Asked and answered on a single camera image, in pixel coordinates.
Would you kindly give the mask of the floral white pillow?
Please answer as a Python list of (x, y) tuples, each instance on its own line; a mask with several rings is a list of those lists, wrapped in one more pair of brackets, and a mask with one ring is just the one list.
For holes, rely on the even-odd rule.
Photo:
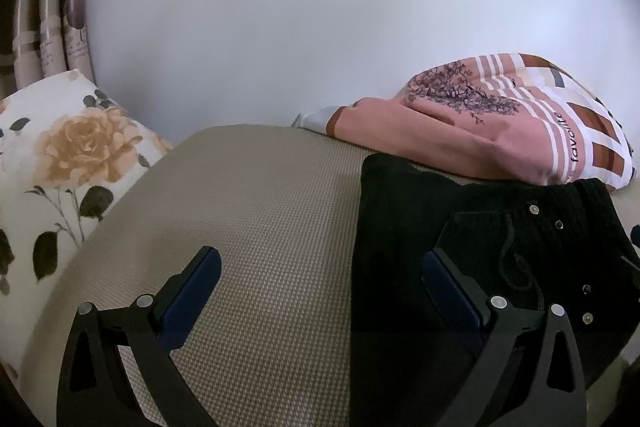
[(18, 375), (58, 277), (171, 149), (77, 69), (1, 102), (1, 362)]

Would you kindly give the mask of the pink plaid pillow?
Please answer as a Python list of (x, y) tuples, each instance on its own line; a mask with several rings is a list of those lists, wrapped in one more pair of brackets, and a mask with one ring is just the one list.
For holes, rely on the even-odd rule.
[(300, 114), (295, 127), (482, 180), (539, 186), (636, 176), (634, 149), (605, 105), (564, 69), (525, 53), (464, 58), (413, 76), (388, 100)]

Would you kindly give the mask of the black pants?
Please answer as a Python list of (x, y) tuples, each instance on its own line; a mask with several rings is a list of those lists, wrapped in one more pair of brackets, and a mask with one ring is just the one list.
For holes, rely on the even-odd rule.
[(585, 425), (638, 323), (639, 257), (600, 181), (460, 184), (363, 161), (352, 425)]

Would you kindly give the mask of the beige mattress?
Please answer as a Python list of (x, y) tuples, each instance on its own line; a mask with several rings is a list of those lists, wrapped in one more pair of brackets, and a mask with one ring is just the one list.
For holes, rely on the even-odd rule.
[[(155, 295), (204, 246), (221, 276), (171, 360), (214, 426), (355, 426), (350, 416), (352, 255), (362, 148), (257, 126), (194, 134), (99, 223), (62, 274), (26, 351), (17, 426), (58, 426), (56, 397), (77, 308)], [(611, 195), (639, 257), (639, 193)], [(128, 347), (144, 415), (168, 426)], [(587, 390), (584, 426), (639, 421), (639, 323)]]

